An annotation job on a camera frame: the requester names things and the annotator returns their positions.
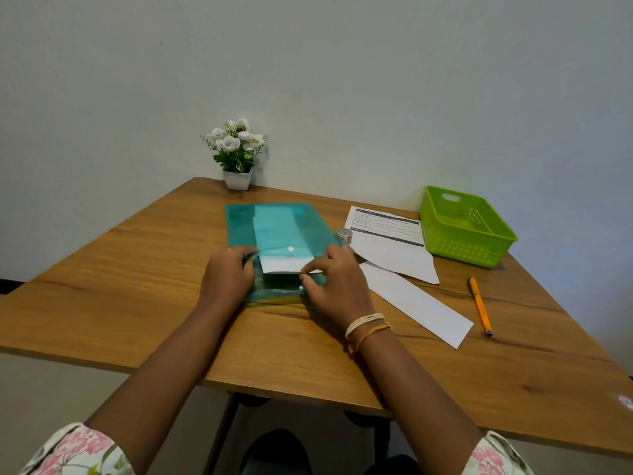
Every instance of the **white string bracelet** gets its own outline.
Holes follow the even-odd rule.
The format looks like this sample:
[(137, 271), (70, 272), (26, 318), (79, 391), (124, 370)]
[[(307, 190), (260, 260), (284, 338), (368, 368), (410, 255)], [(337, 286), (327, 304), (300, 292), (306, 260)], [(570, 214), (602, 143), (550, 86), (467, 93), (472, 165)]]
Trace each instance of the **white string bracelet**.
[(349, 340), (350, 334), (356, 330), (360, 325), (365, 325), (366, 323), (373, 322), (374, 320), (384, 320), (385, 316), (382, 313), (374, 313), (373, 315), (367, 315), (366, 317), (360, 317), (357, 320), (354, 320), (347, 330), (345, 331), (345, 338)]

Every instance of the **floral shirt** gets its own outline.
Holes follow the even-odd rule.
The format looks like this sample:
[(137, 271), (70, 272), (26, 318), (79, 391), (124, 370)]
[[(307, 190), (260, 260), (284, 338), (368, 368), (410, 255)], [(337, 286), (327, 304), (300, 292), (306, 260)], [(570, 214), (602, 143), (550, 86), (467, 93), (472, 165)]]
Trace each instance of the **floral shirt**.
[[(81, 423), (56, 432), (19, 475), (134, 475), (114, 441)], [(488, 432), (471, 454), (462, 475), (534, 475), (508, 441)]]

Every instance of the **green plastic basket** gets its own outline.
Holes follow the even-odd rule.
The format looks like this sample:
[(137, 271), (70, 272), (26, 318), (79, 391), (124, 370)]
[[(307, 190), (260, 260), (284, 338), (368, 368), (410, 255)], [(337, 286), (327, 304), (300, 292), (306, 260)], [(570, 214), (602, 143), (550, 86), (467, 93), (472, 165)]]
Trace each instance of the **green plastic basket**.
[(518, 240), (484, 198), (439, 187), (424, 190), (420, 220), (431, 253), (489, 269)]

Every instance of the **bracelet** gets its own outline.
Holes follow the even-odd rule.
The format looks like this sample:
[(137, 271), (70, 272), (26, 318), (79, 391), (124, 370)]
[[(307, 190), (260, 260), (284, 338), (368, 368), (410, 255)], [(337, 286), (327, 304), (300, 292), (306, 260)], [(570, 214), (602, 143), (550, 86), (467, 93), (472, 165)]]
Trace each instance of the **bracelet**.
[(367, 315), (366, 317), (360, 317), (357, 320), (354, 320), (347, 330), (345, 330), (345, 338), (349, 340), (349, 336), (351, 333), (356, 330), (360, 325), (365, 325), (366, 323), (373, 322), (374, 320), (384, 320), (385, 316), (382, 313), (374, 313), (373, 315)]
[(354, 345), (352, 345), (352, 343), (349, 344), (347, 348), (349, 350), (350, 355), (353, 355), (355, 352), (358, 351), (358, 349), (360, 348), (360, 344), (365, 341), (365, 338), (367, 338), (369, 335), (373, 335), (377, 331), (384, 330), (385, 328), (391, 328), (392, 331), (395, 331), (394, 327), (392, 327), (391, 324), (388, 324), (388, 323), (385, 323), (384, 325), (378, 325), (377, 327), (372, 328), (365, 335), (363, 335), (363, 337), (358, 341), (358, 343), (356, 343), (355, 347)]

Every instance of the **yellow thread bracelet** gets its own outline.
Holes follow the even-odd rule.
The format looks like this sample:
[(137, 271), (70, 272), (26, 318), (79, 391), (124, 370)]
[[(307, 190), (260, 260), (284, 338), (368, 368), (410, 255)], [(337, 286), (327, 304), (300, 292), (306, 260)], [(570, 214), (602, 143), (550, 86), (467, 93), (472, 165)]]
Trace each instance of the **yellow thread bracelet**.
[(351, 354), (357, 352), (360, 348), (360, 344), (365, 341), (365, 338), (367, 338), (371, 334), (376, 333), (379, 330), (384, 330), (385, 328), (391, 328), (392, 330), (394, 329), (394, 327), (392, 327), (391, 324), (388, 323), (385, 323), (384, 325), (378, 325), (377, 327), (370, 329), (365, 335), (362, 336), (358, 343), (356, 343), (356, 347), (354, 347), (354, 345), (352, 344), (349, 345), (349, 352)]

